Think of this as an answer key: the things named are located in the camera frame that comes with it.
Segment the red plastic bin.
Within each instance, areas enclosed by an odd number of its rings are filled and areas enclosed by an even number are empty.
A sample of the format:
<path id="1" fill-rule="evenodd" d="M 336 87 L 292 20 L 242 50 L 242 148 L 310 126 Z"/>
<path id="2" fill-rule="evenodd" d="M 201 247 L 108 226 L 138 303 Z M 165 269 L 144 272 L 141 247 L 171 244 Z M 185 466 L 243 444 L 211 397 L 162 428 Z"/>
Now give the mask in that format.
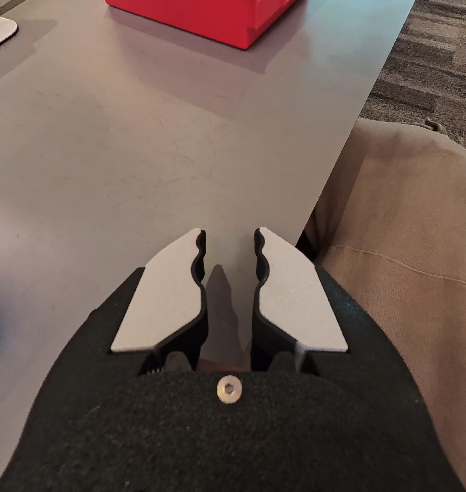
<path id="1" fill-rule="evenodd" d="M 106 1 L 110 7 L 248 49 L 296 1 Z"/>

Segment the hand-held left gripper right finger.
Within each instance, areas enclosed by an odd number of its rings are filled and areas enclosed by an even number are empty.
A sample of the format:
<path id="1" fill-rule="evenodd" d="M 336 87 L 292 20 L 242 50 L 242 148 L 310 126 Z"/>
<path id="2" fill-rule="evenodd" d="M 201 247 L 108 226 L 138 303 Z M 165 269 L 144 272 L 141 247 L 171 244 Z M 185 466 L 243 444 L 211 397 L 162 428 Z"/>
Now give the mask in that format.
<path id="1" fill-rule="evenodd" d="M 266 227 L 255 231 L 252 343 L 264 353 L 345 353 L 349 347 L 314 264 Z"/>

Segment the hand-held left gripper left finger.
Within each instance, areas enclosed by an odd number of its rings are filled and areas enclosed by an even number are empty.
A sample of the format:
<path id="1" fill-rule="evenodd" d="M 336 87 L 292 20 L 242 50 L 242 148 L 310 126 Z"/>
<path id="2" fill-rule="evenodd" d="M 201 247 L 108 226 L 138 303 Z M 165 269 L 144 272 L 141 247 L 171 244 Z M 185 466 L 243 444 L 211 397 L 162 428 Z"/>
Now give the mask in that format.
<path id="1" fill-rule="evenodd" d="M 162 350 L 205 309 L 205 231 L 194 228 L 158 252 L 144 267 L 112 353 Z"/>

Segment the beige trousers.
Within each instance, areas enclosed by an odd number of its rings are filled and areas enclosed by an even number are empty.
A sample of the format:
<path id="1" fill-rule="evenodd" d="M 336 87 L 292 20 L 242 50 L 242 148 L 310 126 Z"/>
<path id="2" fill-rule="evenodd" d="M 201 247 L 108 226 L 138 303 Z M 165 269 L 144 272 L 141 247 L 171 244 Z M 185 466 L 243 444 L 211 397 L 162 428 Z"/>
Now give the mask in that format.
<path id="1" fill-rule="evenodd" d="M 304 229 L 407 364 L 466 489 L 466 149 L 359 118 Z"/>

